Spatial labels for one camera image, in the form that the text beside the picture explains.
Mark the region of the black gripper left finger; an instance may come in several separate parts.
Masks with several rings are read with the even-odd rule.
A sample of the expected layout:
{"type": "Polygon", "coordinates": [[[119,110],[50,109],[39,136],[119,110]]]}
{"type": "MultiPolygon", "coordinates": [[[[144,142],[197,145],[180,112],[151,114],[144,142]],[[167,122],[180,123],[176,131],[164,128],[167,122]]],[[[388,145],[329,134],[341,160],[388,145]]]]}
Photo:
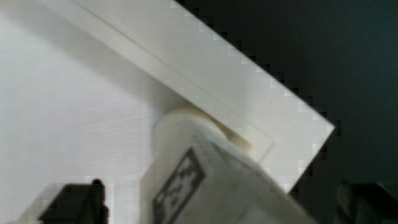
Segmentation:
{"type": "Polygon", "coordinates": [[[68,184],[39,216],[43,224],[109,224],[105,185],[68,184]]]}

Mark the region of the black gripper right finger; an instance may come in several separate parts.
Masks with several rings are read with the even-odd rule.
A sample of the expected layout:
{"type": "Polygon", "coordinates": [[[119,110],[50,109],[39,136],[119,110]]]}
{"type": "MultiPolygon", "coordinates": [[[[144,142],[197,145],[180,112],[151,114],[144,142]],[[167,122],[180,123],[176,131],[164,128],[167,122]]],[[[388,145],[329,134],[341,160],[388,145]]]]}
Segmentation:
{"type": "Polygon", "coordinates": [[[398,224],[398,184],[341,182],[334,224],[398,224]]]}

